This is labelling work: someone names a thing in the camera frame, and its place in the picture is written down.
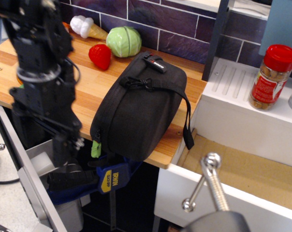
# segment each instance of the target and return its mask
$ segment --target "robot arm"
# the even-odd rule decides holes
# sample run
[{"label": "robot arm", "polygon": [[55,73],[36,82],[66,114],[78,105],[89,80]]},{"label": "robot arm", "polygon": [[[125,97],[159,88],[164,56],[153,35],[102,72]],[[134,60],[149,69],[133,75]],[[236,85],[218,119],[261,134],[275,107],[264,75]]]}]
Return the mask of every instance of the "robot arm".
[{"label": "robot arm", "polygon": [[18,78],[23,88],[12,88],[13,121],[27,147],[52,135],[54,164],[61,166],[83,145],[81,122],[71,109],[75,100],[73,50],[57,0],[0,1],[0,17],[16,50]]}]

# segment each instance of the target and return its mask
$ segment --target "yellow label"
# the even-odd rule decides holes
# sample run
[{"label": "yellow label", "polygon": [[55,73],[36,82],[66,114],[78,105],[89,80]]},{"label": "yellow label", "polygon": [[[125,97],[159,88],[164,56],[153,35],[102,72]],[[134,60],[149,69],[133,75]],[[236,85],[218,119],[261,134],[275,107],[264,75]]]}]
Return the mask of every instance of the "yellow label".
[{"label": "yellow label", "polygon": [[113,186],[118,185],[119,173],[113,173]]},{"label": "yellow label", "polygon": [[109,192],[112,189],[111,176],[112,170],[107,171],[101,185],[101,189],[103,192]]}]

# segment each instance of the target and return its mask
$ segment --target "drawer front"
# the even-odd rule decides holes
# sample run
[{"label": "drawer front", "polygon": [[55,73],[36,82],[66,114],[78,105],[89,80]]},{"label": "drawer front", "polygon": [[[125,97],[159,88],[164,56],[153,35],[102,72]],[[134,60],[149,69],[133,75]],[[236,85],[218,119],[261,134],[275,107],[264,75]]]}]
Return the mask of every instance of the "drawer front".
[{"label": "drawer front", "polygon": [[[191,196],[200,177],[201,175],[174,164],[170,164],[166,170],[160,169],[155,215],[185,227],[200,216],[214,212],[214,204],[206,185],[195,200],[195,211],[186,213],[182,209],[183,200]],[[251,231],[292,232],[292,210],[228,185],[222,186],[230,209],[244,215]]]}]

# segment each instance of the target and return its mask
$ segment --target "red strawberry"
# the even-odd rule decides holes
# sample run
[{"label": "red strawberry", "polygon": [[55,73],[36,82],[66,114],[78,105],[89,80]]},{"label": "red strawberry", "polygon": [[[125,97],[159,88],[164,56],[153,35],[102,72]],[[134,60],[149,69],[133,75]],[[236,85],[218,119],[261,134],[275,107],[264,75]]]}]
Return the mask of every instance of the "red strawberry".
[{"label": "red strawberry", "polygon": [[111,62],[111,49],[105,44],[97,44],[89,50],[90,60],[103,70],[107,70]]}]

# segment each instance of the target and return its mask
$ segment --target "black zippered case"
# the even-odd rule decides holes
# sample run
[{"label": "black zippered case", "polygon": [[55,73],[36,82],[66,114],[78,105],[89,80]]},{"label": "black zippered case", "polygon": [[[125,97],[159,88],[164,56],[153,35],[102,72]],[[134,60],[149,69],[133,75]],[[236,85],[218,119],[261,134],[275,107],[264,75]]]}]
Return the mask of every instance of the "black zippered case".
[{"label": "black zippered case", "polygon": [[92,139],[107,154],[144,161],[168,129],[184,98],[187,115],[183,136],[191,149],[194,142],[186,84],[182,69],[150,52],[138,54],[100,104],[90,128]]}]

